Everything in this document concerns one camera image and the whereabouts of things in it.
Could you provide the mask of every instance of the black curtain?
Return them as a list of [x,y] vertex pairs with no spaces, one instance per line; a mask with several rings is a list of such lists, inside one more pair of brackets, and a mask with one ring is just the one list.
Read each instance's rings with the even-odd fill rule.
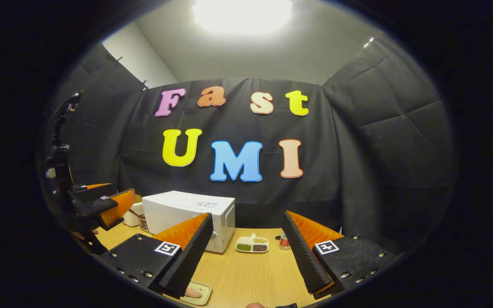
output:
[[[199,107],[201,91],[225,89],[226,102]],[[186,94],[166,117],[154,117],[161,93]],[[60,100],[84,97],[63,129],[76,182],[117,183],[141,195],[177,190],[236,199],[236,226],[279,228],[291,210],[343,232],[366,234],[396,250],[412,247],[438,220],[453,191],[456,169],[444,100],[429,76],[397,43],[378,37],[323,86],[289,80],[223,78],[142,91],[143,85],[102,44],[82,60]],[[300,90],[306,116],[294,115],[285,94]],[[273,96],[274,111],[250,110],[254,92]],[[194,161],[170,166],[162,158],[163,131],[203,131]],[[297,139],[303,176],[285,179],[278,142]],[[263,179],[212,181],[211,143],[227,141],[235,154],[246,142],[263,144]]]

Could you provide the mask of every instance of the human hand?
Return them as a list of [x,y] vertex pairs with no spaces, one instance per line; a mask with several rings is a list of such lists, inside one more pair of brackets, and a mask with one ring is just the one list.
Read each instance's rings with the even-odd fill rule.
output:
[[260,304],[259,302],[253,302],[251,304],[248,304],[246,306],[246,308],[266,308],[264,307],[262,304]]

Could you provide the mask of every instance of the white microwave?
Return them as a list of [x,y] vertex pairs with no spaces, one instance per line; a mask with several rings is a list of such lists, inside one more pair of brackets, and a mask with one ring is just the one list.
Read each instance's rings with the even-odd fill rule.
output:
[[235,232],[235,198],[168,191],[142,197],[149,232],[158,234],[176,224],[209,212],[214,231],[206,250],[223,253]]

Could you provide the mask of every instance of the food on plate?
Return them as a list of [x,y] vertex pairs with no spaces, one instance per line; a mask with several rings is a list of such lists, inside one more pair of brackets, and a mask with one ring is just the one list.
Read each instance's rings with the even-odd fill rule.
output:
[[264,252],[267,250],[267,246],[266,245],[254,245],[253,250],[255,252]]
[[248,244],[237,244],[237,249],[242,250],[243,252],[249,252],[250,248],[252,248],[252,246]]
[[192,287],[187,287],[186,288],[186,296],[194,297],[194,298],[200,298],[201,296],[203,296],[203,294],[201,294],[199,291],[193,289]]

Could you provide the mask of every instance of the white ceiling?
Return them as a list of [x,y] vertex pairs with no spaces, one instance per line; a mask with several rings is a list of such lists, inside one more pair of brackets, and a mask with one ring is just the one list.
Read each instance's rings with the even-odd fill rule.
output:
[[173,0],[137,20],[179,81],[251,76],[323,83],[379,32],[340,6],[291,0],[290,20],[272,33],[216,33],[195,22],[195,2]]

